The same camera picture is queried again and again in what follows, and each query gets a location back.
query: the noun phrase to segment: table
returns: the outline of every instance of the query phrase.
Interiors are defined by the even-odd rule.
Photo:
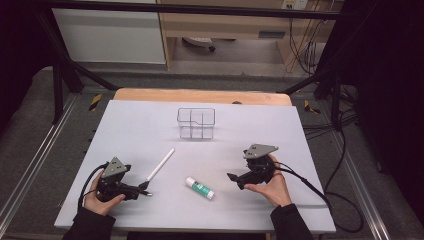
[[[187,102],[190,97],[195,102]],[[225,104],[233,101],[252,104],[255,98],[258,103],[269,101],[274,105]],[[273,231],[269,217],[273,207],[259,194],[240,191],[226,173],[240,175],[248,171],[242,151],[252,141],[278,145],[280,150],[274,155],[287,159],[285,163],[322,190],[296,108],[288,105],[291,105],[288,96],[279,94],[119,90],[115,100],[109,102],[55,226],[72,225],[82,185],[98,165],[117,156],[124,164],[132,165],[122,182],[138,185],[168,151],[175,148],[175,153],[149,185],[153,197],[140,196],[111,211],[117,219],[115,227],[129,231]],[[176,123],[180,107],[213,107],[216,110],[214,138],[209,141],[180,139]],[[258,118],[264,119],[263,116],[268,117],[266,124],[257,125]],[[188,176],[210,187],[216,196],[209,201],[189,189],[184,183]],[[323,201],[298,179],[291,176],[286,179],[289,190],[296,189],[290,190],[291,196],[309,229],[313,233],[334,232],[332,217]]]

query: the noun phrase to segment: glue stick label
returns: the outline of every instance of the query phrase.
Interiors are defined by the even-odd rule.
[[[193,183],[193,185],[191,186],[194,190],[198,191],[200,194],[202,194],[203,196],[207,196],[208,193],[211,191],[209,188],[207,188],[206,186],[203,186],[202,184],[200,184],[198,181],[195,181]]]

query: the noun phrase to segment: metal bracket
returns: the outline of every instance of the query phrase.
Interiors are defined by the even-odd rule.
[[[277,151],[277,146],[269,146],[269,145],[261,145],[261,144],[252,144],[244,153],[245,159],[254,159],[254,158],[260,158],[262,156],[267,155],[268,153],[272,153],[274,151]]]
[[[119,161],[117,157],[114,157],[109,165],[107,165],[105,171],[102,174],[102,178],[125,172],[127,172],[127,167],[121,161]]]

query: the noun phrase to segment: hand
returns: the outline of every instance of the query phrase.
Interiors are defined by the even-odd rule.
[[[277,159],[271,154],[268,154],[268,156],[275,162],[275,166],[279,168],[280,164]],[[262,194],[275,207],[278,205],[284,207],[292,203],[286,180],[280,170],[275,170],[274,176],[266,185],[246,184],[244,188]]]
[[[124,200],[125,195],[121,194],[108,202],[101,202],[97,198],[96,189],[102,173],[103,171],[101,171],[93,180],[93,183],[91,183],[90,192],[87,194],[87,196],[85,196],[84,207],[92,212],[106,216],[114,206],[118,205],[120,202],[122,202],[122,200]]]

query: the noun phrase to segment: metal rail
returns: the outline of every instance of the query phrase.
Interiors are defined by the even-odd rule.
[[[44,141],[38,148],[37,153],[34,155],[31,160],[31,163],[25,170],[25,173],[22,175],[21,179],[19,180],[6,204],[0,211],[0,239],[2,239],[3,235],[5,234],[10,222],[12,221],[13,217],[15,216],[15,213],[17,212],[19,206],[24,200],[29,188],[31,187],[31,184],[33,183],[35,177],[40,171],[44,160],[46,159],[47,155],[50,152],[50,149],[52,148],[57,137],[59,136],[59,133],[65,125],[77,98],[77,94],[72,94],[68,98],[65,104],[64,114],[59,119],[59,121],[50,128]]]
[[[321,101],[319,102],[321,110],[323,110],[323,115],[326,118],[327,122],[330,122],[330,110],[328,106],[324,105]],[[333,139],[336,142],[337,150],[341,153],[343,149],[343,140],[340,133],[332,131]],[[346,174],[352,184],[353,190],[356,197],[358,198],[359,204],[361,205],[363,214],[368,221],[368,225],[371,229],[372,234],[375,239],[378,240],[389,240],[390,235],[386,229],[386,226],[383,220],[378,213],[377,207],[372,200],[368,189],[362,180],[362,177],[358,170],[356,169],[355,163],[349,153],[348,148],[346,148],[344,164],[343,164]]]

